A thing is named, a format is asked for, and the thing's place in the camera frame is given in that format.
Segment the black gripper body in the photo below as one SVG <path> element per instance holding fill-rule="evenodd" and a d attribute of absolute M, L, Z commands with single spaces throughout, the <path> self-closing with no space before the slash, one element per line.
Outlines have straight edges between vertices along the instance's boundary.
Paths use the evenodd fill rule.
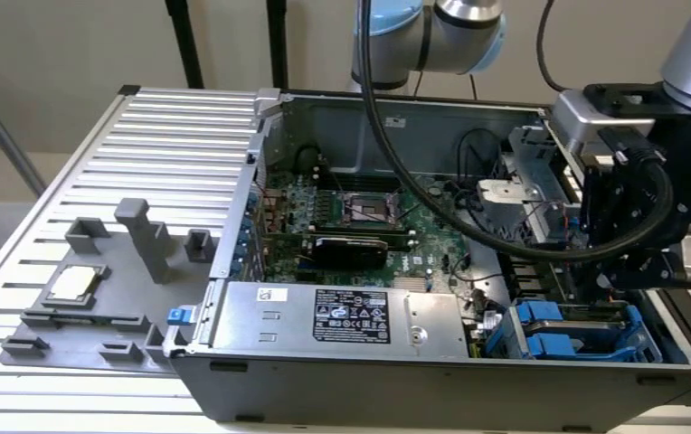
<path fill-rule="evenodd" d="M 670 180 L 672 205 L 637 248 L 665 248 L 691 233 L 691 157 L 668 156 L 658 166 Z M 584 228 L 590 244 L 641 232 L 662 196 L 642 165 L 602 165 L 590 158 L 584 169 Z"/>

